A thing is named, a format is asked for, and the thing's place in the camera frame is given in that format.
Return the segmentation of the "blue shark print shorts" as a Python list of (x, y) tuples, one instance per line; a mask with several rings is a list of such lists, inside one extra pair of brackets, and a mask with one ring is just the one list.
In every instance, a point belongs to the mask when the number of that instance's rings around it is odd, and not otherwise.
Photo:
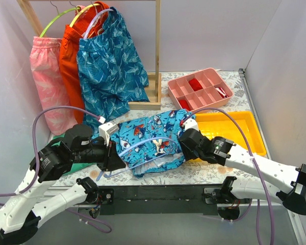
[(153, 137), (168, 137), (177, 141), (177, 149), (172, 142), (159, 140), (157, 147), (155, 142), (147, 142), (144, 145), (130, 150), (121, 158), (129, 167), (141, 164), (146, 160), (156, 158), (162, 153), (169, 153), (164, 157), (139, 166), (133, 171), (137, 178), (148, 173), (160, 173), (178, 168), (185, 162), (179, 137), (184, 133), (180, 123), (189, 115), (186, 109), (170, 110), (150, 117), (142, 117), (130, 121), (122, 122), (118, 125), (119, 130), (110, 136), (116, 142), (117, 153), (120, 154), (126, 148)]

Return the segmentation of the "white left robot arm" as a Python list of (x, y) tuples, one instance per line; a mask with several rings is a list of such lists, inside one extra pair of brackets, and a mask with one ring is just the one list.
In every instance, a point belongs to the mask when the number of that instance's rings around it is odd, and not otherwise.
[(86, 125), (75, 125), (62, 137), (38, 151), (12, 196), (0, 209), (0, 244), (22, 244), (49, 219), (69, 207), (87, 203), (100, 206), (113, 201), (112, 189), (99, 189), (90, 177), (78, 178), (68, 190), (39, 202), (44, 193), (76, 163), (94, 163), (102, 171), (125, 167), (110, 136), (118, 130), (112, 122), (99, 126), (92, 138)]

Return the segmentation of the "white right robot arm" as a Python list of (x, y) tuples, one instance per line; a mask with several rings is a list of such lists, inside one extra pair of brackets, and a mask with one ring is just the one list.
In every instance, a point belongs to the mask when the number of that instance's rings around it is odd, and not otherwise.
[(239, 199), (267, 200), (306, 215), (306, 164), (296, 167), (252, 155), (229, 139), (216, 136), (209, 140), (196, 129), (186, 130), (179, 143), (186, 160), (200, 159), (257, 177), (257, 180), (226, 177), (221, 187), (209, 194), (210, 198), (227, 203)]

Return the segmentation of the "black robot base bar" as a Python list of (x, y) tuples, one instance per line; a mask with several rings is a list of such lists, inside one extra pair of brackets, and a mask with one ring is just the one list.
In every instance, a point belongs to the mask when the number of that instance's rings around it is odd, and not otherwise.
[(221, 195), (221, 184), (102, 186), (84, 202), (90, 215), (196, 213), (236, 220), (249, 199)]

